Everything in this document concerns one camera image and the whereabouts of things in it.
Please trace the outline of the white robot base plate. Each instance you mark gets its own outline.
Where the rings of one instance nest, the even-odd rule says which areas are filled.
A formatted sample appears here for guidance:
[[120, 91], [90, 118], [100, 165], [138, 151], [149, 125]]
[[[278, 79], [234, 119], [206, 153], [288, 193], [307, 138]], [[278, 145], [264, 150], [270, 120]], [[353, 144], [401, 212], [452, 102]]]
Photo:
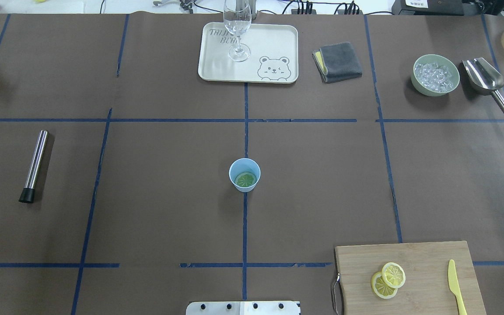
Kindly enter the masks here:
[[186, 315], [300, 315], [298, 301], [195, 301]]

